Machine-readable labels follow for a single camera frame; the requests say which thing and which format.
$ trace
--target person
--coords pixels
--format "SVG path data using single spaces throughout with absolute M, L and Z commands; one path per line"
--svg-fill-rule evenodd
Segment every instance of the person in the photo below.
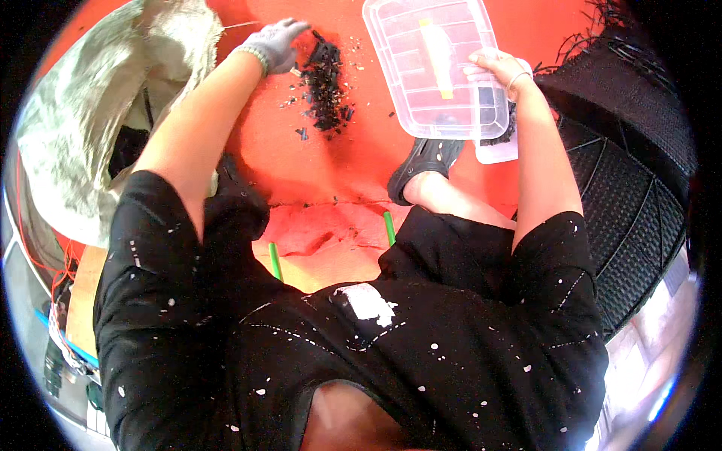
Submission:
M 518 218 L 448 181 L 420 139 L 389 182 L 414 204 L 367 283 L 311 295 L 253 257 L 269 209 L 222 154 L 309 25 L 253 33 L 149 140 L 113 218 L 94 327 L 121 450 L 562 450 L 584 446 L 608 364 L 582 205 L 544 96 L 476 52 L 516 101 Z M 209 176 L 219 187 L 206 198 Z

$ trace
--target blue object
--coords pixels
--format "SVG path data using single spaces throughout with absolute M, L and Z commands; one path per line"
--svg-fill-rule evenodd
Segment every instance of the blue object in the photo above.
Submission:
M 48 322 L 48 318 L 38 309 L 35 309 L 35 316 L 38 317 L 40 322 L 45 325 L 45 327 L 50 328 L 50 323 Z M 60 331 L 60 334 L 65 338 L 65 332 L 62 330 Z M 78 346 L 75 346 L 73 343 L 67 340 L 65 338 L 65 342 L 68 343 L 68 346 L 70 346 L 70 349 L 73 350 L 76 354 L 78 354 L 83 360 L 94 366 L 95 368 L 100 368 L 100 364 L 98 363 L 97 359 L 87 352 L 80 349 Z

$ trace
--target bracelet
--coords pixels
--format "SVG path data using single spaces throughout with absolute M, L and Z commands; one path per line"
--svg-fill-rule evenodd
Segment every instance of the bracelet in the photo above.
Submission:
M 243 47 L 243 46 L 236 47 L 234 51 L 250 53 L 251 55 L 258 58 L 258 61 L 261 63 L 261 65 L 264 68 L 264 78 L 266 78 L 266 76 L 269 73 L 269 61 L 268 61 L 268 58 L 266 57 L 266 55 L 262 54 L 261 52 L 259 52 L 258 50 L 256 50 L 253 47 Z
M 531 80 L 534 81 L 534 75 L 531 74 L 531 72 L 519 72 L 516 74 L 511 80 L 509 80 L 509 84 L 506 85 L 506 93 L 509 95 L 509 89 L 511 89 L 511 86 L 514 84 L 517 78 L 519 78 L 522 75 L 529 75 L 531 77 Z

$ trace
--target green stick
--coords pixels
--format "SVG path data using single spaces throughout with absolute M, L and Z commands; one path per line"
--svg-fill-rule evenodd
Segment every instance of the green stick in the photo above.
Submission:
M 269 243 L 269 252 L 271 253 L 271 267 L 273 268 L 273 275 L 276 279 L 283 282 L 283 274 L 281 273 L 281 260 L 278 257 L 278 247 L 275 242 Z
M 386 234 L 388 235 L 388 245 L 393 246 L 396 242 L 396 232 L 393 230 L 393 220 L 391 219 L 391 212 L 384 211 L 383 219 L 386 221 Z

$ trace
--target orange floor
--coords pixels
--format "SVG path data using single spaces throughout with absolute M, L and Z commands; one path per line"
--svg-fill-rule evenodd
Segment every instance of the orange floor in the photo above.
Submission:
M 43 62 L 44 73 L 85 31 L 100 18 L 125 3 L 89 0 L 59 35 Z M 554 63 L 562 41 L 590 26 L 582 11 L 592 13 L 584 0 L 486 0 L 499 47 L 526 59 L 532 66 Z M 342 60 L 365 68 L 344 67 L 344 79 L 356 103 L 353 123 L 341 136 L 327 141 L 301 116 L 307 105 L 279 109 L 300 90 L 293 75 L 273 76 L 257 89 L 238 119 L 227 145 L 249 180 L 274 207 L 265 235 L 254 243 L 258 259 L 270 267 L 268 243 L 279 247 L 286 282 L 305 292 L 340 281 L 372 279 L 378 275 L 376 259 L 388 248 L 383 212 L 388 209 L 396 229 L 408 209 L 389 205 L 386 182 L 404 160 L 414 139 L 396 117 L 389 118 L 393 104 L 361 17 L 362 0 L 208 0 L 223 25 L 257 20 L 261 24 L 297 17 L 313 24 L 342 50 Z M 260 25 L 224 31 L 218 44 L 218 62 Z M 310 33 L 298 43 L 299 62 L 314 44 Z M 353 46 L 360 46 L 352 52 Z M 296 128 L 308 128 L 301 141 Z M 502 213 L 516 209 L 518 166 L 516 162 L 484 166 L 467 144 L 451 181 L 477 195 Z M 76 254 L 82 247 L 76 248 Z

